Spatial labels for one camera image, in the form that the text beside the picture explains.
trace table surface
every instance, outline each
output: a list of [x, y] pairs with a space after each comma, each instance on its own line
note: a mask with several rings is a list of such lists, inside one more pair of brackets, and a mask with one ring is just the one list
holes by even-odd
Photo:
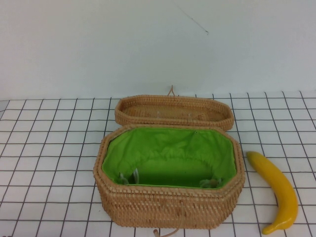
[[[316, 92], [209, 97], [232, 108], [236, 121], [228, 133], [243, 153], [263, 153], [295, 188], [295, 224], [270, 236], [316, 236]], [[92, 175], [101, 139], [120, 127], [114, 120], [118, 101], [0, 101], [0, 236], [153, 237], [153, 229], [123, 228], [111, 221]], [[245, 174], [238, 204], [223, 224], [174, 236], [261, 236], [276, 215], [276, 198], [246, 159]], [[162, 235], [171, 231], [160, 230]]]

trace yellow banana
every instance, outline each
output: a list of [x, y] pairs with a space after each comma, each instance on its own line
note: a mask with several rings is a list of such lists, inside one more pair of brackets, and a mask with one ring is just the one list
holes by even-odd
[[268, 235], [275, 230], [285, 230], [295, 221], [298, 203], [295, 191], [285, 175], [266, 157], [258, 152], [247, 152], [251, 166], [271, 186], [278, 201], [278, 214], [274, 222], [262, 230]]

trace plastic banana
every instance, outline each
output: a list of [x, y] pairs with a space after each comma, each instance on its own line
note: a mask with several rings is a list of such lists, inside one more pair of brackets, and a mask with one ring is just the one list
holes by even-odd
[[295, 221], [298, 203], [295, 191], [285, 175], [266, 157], [258, 152], [247, 152], [251, 166], [265, 179], [273, 189], [277, 202], [278, 214], [274, 222], [262, 230], [268, 235], [275, 230], [285, 230]]

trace white backdrop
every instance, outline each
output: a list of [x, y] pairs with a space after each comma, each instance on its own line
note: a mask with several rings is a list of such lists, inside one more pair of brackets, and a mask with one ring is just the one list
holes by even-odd
[[315, 0], [0, 0], [0, 99], [315, 89], [315, 12]]

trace open lid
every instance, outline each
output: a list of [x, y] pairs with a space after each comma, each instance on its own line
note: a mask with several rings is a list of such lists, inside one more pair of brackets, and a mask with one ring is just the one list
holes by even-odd
[[137, 95], [125, 97], [115, 108], [115, 120], [126, 124], [169, 124], [219, 127], [230, 130], [234, 116], [221, 102], [195, 97]]

